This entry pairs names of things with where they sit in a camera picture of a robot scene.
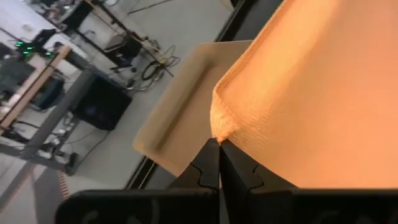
orange fabric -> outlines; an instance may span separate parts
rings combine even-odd
[[[285,0],[211,128],[298,187],[398,187],[398,1]]]

